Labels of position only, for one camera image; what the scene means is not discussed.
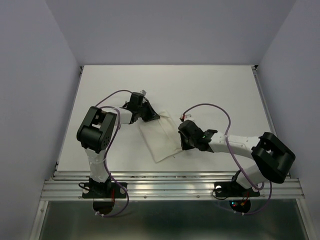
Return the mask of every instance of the folded cloth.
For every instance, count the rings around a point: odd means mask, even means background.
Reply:
[[[182,152],[178,128],[169,113],[159,113],[160,119],[140,122],[138,127],[153,160],[158,163]]]

